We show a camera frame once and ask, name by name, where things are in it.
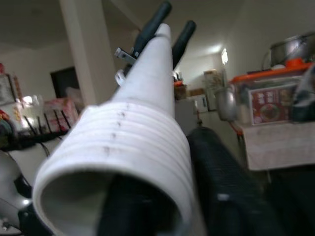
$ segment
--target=white pillar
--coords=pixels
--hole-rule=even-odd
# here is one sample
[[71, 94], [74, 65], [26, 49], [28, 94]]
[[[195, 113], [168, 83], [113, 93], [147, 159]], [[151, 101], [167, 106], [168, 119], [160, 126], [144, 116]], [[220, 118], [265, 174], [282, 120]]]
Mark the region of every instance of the white pillar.
[[86, 105], [108, 100], [117, 87], [101, 0], [60, 0], [75, 69]]

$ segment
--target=black corrugated hose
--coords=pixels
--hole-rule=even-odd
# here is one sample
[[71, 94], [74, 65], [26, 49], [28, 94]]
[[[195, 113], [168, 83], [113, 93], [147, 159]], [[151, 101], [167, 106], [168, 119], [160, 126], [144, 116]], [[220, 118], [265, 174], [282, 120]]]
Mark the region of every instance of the black corrugated hose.
[[198, 127], [188, 141], [208, 235], [285, 235], [257, 186], [213, 130]]
[[175, 205], [164, 193], [135, 178], [116, 176], [113, 180], [97, 236], [155, 236], [167, 231]]

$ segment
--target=white plastic cone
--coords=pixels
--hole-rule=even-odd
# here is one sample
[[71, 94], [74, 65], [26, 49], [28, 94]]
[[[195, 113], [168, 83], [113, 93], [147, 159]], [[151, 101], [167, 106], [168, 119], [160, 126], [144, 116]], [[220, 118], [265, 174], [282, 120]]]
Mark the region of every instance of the white plastic cone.
[[173, 118], [171, 75], [170, 29], [162, 24], [113, 99], [89, 107], [40, 168], [34, 206], [54, 234], [95, 235], [115, 174], [142, 179], [173, 199], [180, 220], [172, 235], [189, 225], [189, 145]]

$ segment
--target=light fixture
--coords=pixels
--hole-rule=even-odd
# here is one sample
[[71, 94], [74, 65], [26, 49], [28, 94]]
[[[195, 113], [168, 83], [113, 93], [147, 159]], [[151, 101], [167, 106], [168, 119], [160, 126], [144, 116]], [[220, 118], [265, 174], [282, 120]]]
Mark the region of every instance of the light fixture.
[[223, 51], [221, 53], [221, 58], [222, 58], [223, 65], [227, 64], [228, 57], [227, 57], [227, 50], [226, 50], [226, 48], [223, 49]]
[[24, 101], [25, 103], [31, 104], [31, 103], [33, 102], [33, 99], [32, 99], [31, 96], [26, 96], [26, 97], [23, 97], [23, 101]]
[[207, 49], [207, 54], [215, 54], [215, 53], [219, 53], [220, 50], [222, 48], [221, 44], [215, 45], [215, 46], [211, 46]]
[[23, 204], [24, 204], [24, 205], [27, 205], [27, 204], [29, 204], [29, 203], [30, 203], [29, 200], [27, 200], [27, 199], [23, 200]]

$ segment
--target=white cabinet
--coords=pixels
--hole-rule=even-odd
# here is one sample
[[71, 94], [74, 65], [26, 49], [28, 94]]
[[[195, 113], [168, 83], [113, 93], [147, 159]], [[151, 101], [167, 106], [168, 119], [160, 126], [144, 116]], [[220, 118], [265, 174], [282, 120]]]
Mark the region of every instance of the white cabinet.
[[192, 96], [188, 98], [189, 100], [195, 101], [195, 105], [199, 112], [207, 112], [208, 111], [208, 104], [207, 98], [205, 94]]
[[190, 134], [198, 125], [195, 110], [192, 100], [183, 99], [175, 102], [175, 120], [185, 135]]

